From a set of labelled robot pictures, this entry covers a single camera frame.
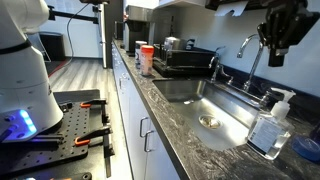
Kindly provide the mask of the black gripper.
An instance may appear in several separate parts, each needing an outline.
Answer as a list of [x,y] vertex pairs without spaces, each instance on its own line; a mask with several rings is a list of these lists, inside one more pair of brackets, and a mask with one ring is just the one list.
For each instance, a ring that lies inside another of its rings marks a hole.
[[308,0],[260,0],[267,8],[265,21],[258,25],[262,43],[270,48],[270,67],[284,65],[286,50],[297,45],[320,19],[320,13],[309,11]]

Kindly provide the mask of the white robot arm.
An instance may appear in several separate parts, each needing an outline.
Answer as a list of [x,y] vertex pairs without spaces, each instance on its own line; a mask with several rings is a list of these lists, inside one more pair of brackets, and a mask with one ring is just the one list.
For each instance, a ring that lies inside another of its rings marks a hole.
[[[259,0],[267,8],[258,34],[269,49],[270,67],[283,65],[319,14],[307,0]],[[44,0],[0,0],[0,135],[3,143],[25,142],[63,117],[50,89],[42,53],[27,35],[49,19]]]

